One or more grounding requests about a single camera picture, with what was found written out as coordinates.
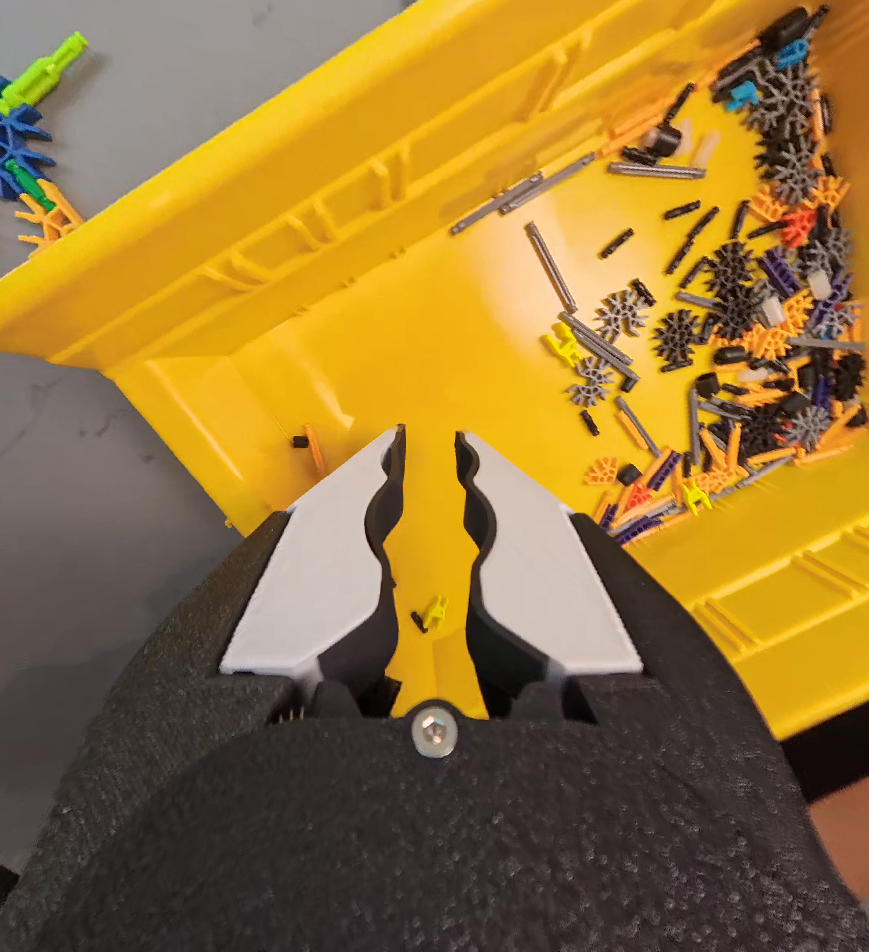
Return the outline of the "grey desk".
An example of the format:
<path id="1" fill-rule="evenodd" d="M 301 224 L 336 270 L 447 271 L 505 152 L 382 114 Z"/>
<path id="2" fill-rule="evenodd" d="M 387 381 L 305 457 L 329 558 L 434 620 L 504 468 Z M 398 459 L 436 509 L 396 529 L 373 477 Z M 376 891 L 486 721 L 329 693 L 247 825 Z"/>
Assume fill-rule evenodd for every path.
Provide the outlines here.
<path id="1" fill-rule="evenodd" d="M 41 105 L 93 216 L 404 2 L 0 2 L 0 76 L 78 30 Z M 87 721 L 238 533 L 116 386 L 0 353 L 0 864 L 19 873 Z"/>

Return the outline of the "pile of toy parts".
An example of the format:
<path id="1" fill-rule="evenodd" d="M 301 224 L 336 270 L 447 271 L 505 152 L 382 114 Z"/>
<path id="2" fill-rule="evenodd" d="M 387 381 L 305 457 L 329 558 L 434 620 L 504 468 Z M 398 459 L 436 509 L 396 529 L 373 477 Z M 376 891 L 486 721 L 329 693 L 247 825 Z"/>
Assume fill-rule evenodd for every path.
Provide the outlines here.
<path id="1" fill-rule="evenodd" d="M 711 74 L 785 2 L 577 2 L 542 105 L 586 108 L 538 162 L 593 146 L 565 184 L 348 279 L 275 333 L 289 423 L 331 468 L 404 422 L 414 525 L 447 520 L 450 430 L 470 427 L 575 506 L 644 525 L 631 553 L 726 654 L 759 659 L 855 597 L 857 575 L 798 544 L 777 492 L 850 446 L 858 339 L 849 238 L 813 239 L 843 181 L 811 157 L 807 60 L 787 79 Z"/>

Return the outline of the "yellow storage bin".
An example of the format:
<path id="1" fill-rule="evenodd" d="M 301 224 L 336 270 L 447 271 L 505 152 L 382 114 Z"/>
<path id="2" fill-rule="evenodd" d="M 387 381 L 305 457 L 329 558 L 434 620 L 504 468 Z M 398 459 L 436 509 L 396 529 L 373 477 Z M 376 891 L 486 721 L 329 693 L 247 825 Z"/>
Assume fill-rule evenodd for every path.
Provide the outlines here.
<path id="1" fill-rule="evenodd" d="M 454 434 L 634 556 L 780 740 L 869 702 L 869 2 L 424 2 L 0 280 L 0 351 L 111 379 L 248 536 L 406 428 L 406 713 L 484 717 Z"/>

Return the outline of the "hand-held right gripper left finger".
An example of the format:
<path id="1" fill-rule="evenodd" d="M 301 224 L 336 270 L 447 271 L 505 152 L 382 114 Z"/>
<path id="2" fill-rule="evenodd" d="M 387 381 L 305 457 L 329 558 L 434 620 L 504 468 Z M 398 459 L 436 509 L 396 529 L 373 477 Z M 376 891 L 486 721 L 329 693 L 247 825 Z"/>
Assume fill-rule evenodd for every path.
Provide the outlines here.
<path id="1" fill-rule="evenodd" d="M 385 677 L 398 622 L 384 544 L 403 513 L 405 463 L 406 429 L 398 424 L 283 513 L 221 674 Z"/>

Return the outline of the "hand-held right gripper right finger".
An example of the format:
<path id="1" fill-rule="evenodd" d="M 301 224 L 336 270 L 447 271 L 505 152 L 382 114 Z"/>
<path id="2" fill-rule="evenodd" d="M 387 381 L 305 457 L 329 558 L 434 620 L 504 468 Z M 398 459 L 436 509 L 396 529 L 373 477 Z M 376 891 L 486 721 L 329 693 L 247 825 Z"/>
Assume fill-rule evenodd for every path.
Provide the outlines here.
<path id="1" fill-rule="evenodd" d="M 455 435 L 472 567 L 467 648 L 481 679 L 640 674 L 642 659 L 574 511 L 472 432 Z"/>

